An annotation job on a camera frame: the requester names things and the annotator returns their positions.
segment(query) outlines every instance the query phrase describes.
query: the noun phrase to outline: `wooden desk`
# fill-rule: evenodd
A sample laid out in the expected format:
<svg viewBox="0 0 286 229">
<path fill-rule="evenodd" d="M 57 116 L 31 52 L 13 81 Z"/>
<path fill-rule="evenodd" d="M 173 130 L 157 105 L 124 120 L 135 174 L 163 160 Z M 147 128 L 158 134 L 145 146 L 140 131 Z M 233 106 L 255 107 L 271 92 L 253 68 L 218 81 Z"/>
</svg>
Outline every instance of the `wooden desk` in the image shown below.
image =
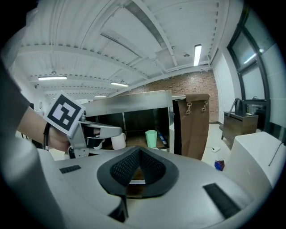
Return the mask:
<svg viewBox="0 0 286 229">
<path fill-rule="evenodd" d="M 228 117 L 228 112 L 224 113 L 223 134 L 231 145 L 234 138 L 238 135 L 254 134 L 257 129 L 258 115 L 246 115 L 244 117 L 231 113 Z"/>
</svg>

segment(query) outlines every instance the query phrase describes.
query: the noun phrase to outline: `ceiling light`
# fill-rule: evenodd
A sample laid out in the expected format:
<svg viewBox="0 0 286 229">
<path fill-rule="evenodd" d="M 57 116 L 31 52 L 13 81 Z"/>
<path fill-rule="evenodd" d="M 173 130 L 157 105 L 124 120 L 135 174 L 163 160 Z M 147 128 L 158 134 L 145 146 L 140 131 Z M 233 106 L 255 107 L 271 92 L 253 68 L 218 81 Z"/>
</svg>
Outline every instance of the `ceiling light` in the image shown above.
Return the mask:
<svg viewBox="0 0 286 229">
<path fill-rule="evenodd" d="M 247 62 L 249 62 L 253 57 L 255 57 L 256 56 L 256 53 L 254 53 L 251 57 L 249 57 L 245 62 L 244 62 L 244 64 L 246 64 Z"/>
<path fill-rule="evenodd" d="M 198 66 L 198 62 L 200 61 L 201 51 L 202 51 L 202 45 L 195 45 L 195 58 L 193 61 L 194 66 Z"/>
<path fill-rule="evenodd" d="M 39 76 L 38 80 L 47 81 L 47 80 L 66 80 L 67 76 Z"/>
<path fill-rule="evenodd" d="M 119 84 L 119 83 L 115 83 L 115 82 L 111 82 L 110 84 L 112 84 L 112 85 L 117 85 L 117 86 L 122 86 L 122 87 L 129 87 L 129 85 Z"/>
</svg>

